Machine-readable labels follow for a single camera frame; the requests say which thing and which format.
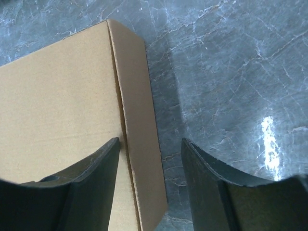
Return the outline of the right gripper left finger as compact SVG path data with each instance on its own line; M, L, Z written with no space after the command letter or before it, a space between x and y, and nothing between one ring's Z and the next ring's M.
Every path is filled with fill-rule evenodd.
M3 231L106 231L113 203L120 141L42 180L0 182Z

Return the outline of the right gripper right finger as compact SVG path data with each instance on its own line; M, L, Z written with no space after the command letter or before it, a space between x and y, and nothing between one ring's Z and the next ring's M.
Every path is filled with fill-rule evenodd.
M182 139L181 158L196 231L305 231L308 177L271 181L242 172Z

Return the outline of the brown cardboard box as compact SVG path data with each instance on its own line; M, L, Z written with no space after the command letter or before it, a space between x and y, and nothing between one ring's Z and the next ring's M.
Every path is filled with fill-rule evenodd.
M153 231L167 197L143 39L109 19L0 68L3 180L40 180L113 137L108 229Z

